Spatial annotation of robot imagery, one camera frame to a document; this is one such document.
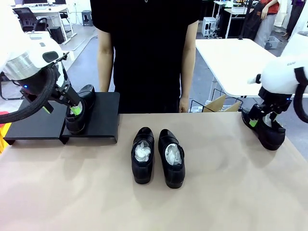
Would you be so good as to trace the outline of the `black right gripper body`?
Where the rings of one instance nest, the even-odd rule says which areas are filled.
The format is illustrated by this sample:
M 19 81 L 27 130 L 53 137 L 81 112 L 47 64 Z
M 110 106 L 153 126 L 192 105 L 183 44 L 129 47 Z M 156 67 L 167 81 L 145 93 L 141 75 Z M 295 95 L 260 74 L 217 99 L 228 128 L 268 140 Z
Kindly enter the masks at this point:
M 285 112 L 287 111 L 292 102 L 291 94 L 271 93 L 264 87 L 260 88 L 258 95 L 263 100 L 263 103 L 261 104 L 260 108 L 265 113 Z

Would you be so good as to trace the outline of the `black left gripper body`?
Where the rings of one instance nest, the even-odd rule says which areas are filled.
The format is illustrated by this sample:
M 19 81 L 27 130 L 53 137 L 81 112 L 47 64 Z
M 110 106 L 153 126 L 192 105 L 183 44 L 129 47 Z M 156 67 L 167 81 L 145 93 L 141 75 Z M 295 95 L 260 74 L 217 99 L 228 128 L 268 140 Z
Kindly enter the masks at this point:
M 20 81 L 23 91 L 28 95 L 28 98 L 31 102 L 36 99 L 39 99 L 39 102 L 46 103 L 47 101 L 61 102 L 59 98 L 61 97 L 57 88 L 60 88 L 63 85 L 63 77 L 56 78 L 56 84 L 52 89 L 51 96 L 46 98 L 41 96 L 43 89 L 47 83 L 47 77 L 30 77 Z

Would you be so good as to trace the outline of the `person's left hand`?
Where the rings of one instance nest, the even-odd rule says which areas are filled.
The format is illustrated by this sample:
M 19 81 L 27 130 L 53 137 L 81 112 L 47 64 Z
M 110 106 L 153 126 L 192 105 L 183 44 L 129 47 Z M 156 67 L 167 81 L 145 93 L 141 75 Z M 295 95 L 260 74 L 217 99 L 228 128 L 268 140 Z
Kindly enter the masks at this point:
M 186 96 L 181 96 L 180 103 L 179 103 L 179 112 L 180 113 L 187 113 L 189 106 L 189 98 Z

